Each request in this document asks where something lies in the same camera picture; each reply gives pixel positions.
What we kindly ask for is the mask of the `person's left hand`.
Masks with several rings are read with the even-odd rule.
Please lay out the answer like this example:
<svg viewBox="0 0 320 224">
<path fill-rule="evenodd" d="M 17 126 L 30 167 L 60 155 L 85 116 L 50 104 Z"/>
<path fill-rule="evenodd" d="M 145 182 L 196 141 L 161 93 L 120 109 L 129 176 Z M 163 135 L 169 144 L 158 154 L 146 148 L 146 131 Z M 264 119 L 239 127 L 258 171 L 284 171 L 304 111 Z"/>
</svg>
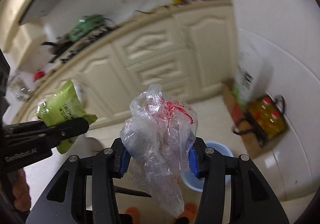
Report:
<svg viewBox="0 0 320 224">
<path fill-rule="evenodd" d="M 14 195 L 14 207 L 21 212 L 27 212 L 31 208 L 31 197 L 29 186 L 26 181 L 25 171 L 20 169 L 16 171 L 16 181 L 12 185 L 12 194 Z"/>
</svg>

